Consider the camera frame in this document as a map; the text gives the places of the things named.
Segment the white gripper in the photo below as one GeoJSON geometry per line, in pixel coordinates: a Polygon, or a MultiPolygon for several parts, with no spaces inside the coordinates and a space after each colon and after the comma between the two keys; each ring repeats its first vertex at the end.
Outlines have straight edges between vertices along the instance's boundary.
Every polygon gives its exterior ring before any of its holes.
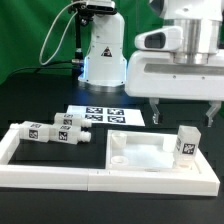
{"type": "Polygon", "coordinates": [[[150,98],[153,122],[160,123],[158,98],[204,100],[210,101],[206,117],[211,127],[224,101],[224,49],[216,46],[216,33],[165,26],[137,35],[135,46],[125,91],[150,98]]]}

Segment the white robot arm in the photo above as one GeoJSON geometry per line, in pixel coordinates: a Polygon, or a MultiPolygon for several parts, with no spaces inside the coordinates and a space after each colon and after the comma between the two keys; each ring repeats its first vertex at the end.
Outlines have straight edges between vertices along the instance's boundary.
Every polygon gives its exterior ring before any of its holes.
{"type": "Polygon", "coordinates": [[[155,123],[161,99],[207,101],[211,125],[224,103],[224,49],[218,47],[224,0],[149,0],[149,5],[164,24],[137,35],[129,59],[122,54],[122,16],[94,13],[79,82],[98,91],[124,86],[128,95],[147,98],[155,123]]]}

